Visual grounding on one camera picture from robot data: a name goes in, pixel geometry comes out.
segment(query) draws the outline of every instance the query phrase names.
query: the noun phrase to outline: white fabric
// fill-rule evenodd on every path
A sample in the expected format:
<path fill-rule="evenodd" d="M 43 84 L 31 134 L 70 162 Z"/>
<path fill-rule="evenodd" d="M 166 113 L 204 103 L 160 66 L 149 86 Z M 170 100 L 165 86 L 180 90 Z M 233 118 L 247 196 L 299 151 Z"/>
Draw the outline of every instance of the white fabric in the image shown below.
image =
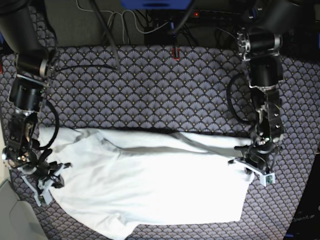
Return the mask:
<path fill-rule="evenodd" d="M 45 145 L 52 128 L 41 128 Z M 48 162 L 72 163 L 65 187 L 51 189 L 67 214 L 114 240 L 139 224 L 239 221 L 249 184 L 228 164 L 249 139 L 194 133 L 61 128 Z"/>

